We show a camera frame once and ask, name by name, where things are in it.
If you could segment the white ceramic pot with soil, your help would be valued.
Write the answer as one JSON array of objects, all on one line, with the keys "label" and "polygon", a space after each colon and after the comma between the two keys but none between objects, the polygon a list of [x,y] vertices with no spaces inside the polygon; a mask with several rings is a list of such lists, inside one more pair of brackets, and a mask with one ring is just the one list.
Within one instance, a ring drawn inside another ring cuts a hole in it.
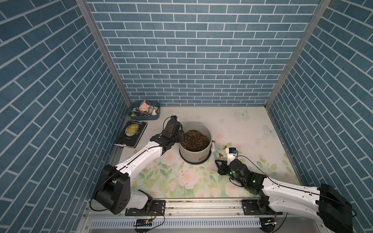
[{"label": "white ceramic pot with soil", "polygon": [[180,144],[179,149],[188,151],[210,151],[212,137],[210,130],[202,124],[189,124],[183,128],[184,143]]}]

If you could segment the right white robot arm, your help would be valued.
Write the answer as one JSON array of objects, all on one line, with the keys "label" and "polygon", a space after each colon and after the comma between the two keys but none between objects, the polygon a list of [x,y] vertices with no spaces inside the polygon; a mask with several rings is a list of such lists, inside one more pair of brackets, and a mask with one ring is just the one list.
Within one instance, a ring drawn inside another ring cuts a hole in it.
[{"label": "right white robot arm", "polygon": [[328,184],[310,187],[276,181],[250,171],[237,158],[231,162],[217,160],[215,164],[220,175],[227,175],[240,187],[258,196],[256,204],[261,214],[295,214],[318,221],[334,233],[353,232],[351,203]]}]

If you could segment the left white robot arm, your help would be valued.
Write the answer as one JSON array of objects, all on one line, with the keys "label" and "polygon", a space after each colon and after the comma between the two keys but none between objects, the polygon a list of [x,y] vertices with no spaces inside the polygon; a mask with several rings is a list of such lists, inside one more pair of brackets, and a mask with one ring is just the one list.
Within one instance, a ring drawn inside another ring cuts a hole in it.
[{"label": "left white robot arm", "polygon": [[149,143],[138,153],[115,166],[106,165],[98,178],[92,199],[106,210],[117,215],[126,209],[150,212],[152,196],[146,192],[131,191],[134,179],[152,161],[161,157],[176,143],[184,141],[184,131],[177,116],[168,117],[165,129],[151,137]]}]

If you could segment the teal plastic storage bin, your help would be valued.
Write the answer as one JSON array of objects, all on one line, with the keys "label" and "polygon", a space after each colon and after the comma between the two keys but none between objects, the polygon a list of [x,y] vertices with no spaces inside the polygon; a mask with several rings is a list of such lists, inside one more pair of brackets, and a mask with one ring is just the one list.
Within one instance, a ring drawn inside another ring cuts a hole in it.
[{"label": "teal plastic storage bin", "polygon": [[127,109],[126,115],[132,120],[156,120],[160,116],[160,103],[149,100],[135,101]]}]

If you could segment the black Moon and Sixpence book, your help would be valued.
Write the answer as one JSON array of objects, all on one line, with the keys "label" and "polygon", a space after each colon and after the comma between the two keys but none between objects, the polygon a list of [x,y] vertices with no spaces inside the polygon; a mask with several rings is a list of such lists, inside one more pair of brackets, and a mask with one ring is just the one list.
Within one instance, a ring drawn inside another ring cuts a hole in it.
[{"label": "black Moon and Sixpence book", "polygon": [[129,120],[114,145],[135,148],[139,143],[148,123],[145,121]]}]

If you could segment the green circuit board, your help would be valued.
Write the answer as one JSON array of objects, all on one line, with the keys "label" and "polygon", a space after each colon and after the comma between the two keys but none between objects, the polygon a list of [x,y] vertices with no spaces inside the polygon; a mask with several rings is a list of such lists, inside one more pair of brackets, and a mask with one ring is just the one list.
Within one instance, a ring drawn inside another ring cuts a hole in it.
[{"label": "green circuit board", "polygon": [[153,220],[152,219],[137,219],[135,222],[134,227],[145,227],[145,228],[151,228],[153,226]]}]

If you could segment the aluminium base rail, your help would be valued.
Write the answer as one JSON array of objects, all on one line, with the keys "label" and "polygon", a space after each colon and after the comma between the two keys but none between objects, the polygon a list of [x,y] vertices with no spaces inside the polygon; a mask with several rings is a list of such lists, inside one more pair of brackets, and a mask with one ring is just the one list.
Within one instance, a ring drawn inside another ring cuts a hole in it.
[{"label": "aluminium base rail", "polygon": [[165,199],[159,214],[147,226],[135,226],[145,216],[114,215],[87,209],[79,233],[326,233],[326,227],[294,214],[261,214],[255,198]]}]

